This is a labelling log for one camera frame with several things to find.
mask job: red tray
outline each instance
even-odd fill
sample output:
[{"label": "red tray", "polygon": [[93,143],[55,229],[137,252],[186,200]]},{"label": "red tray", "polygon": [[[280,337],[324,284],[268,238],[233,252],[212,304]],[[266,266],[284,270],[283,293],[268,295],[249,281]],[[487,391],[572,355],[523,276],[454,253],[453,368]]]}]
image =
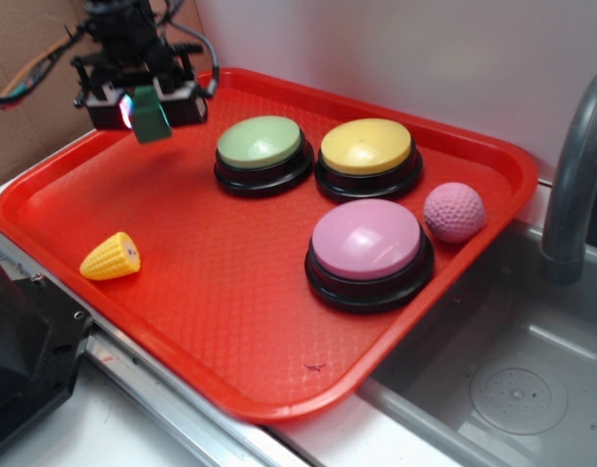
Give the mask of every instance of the red tray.
[{"label": "red tray", "polygon": [[[0,197],[0,231],[219,407],[260,423],[315,413],[352,393],[534,193],[537,170],[508,143],[243,70],[226,70],[204,126],[144,146],[94,132],[19,178]],[[310,293],[309,238],[335,204],[311,176],[274,198],[225,194],[213,174],[218,138],[258,115],[295,120],[318,151],[354,119],[398,121],[424,158],[400,200],[424,223],[426,195],[458,181],[484,200],[468,243],[432,238],[435,275],[409,305],[356,315]],[[78,267],[127,232],[140,272],[92,282]]]}]

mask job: yellow corn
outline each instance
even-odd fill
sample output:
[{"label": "yellow corn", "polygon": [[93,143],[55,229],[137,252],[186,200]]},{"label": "yellow corn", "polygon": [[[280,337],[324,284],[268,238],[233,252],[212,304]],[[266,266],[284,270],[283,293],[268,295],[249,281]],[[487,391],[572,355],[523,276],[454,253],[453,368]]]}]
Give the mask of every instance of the yellow corn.
[{"label": "yellow corn", "polygon": [[139,255],[132,238],[118,232],[91,251],[80,267],[83,277],[106,280],[137,272],[141,269]]}]

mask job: sink drain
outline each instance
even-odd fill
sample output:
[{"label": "sink drain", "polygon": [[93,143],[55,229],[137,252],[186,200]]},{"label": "sink drain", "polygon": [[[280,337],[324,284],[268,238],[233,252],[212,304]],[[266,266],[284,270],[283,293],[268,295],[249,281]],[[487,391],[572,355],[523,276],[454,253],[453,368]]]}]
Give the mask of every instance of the sink drain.
[{"label": "sink drain", "polygon": [[567,409],[567,391],[549,369],[532,359],[496,360],[474,375],[472,402],[491,425],[516,435],[542,433]]}]

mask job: stainless steel sink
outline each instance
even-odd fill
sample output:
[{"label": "stainless steel sink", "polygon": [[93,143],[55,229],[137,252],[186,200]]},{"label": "stainless steel sink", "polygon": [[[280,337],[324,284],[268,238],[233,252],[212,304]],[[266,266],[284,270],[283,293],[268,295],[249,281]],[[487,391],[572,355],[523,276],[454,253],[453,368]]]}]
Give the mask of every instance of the stainless steel sink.
[{"label": "stainless steel sink", "polygon": [[597,466],[597,250],[557,287],[540,240],[513,223],[360,391],[463,465]]}]

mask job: yellow button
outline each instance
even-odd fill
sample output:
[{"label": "yellow button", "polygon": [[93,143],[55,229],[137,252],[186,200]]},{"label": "yellow button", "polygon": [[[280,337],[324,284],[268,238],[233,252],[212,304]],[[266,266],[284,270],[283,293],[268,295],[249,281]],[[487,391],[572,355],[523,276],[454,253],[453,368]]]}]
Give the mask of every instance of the yellow button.
[{"label": "yellow button", "polygon": [[321,151],[324,162],[337,172],[374,175],[406,161],[411,153],[411,134],[391,120],[356,120],[327,133]]}]

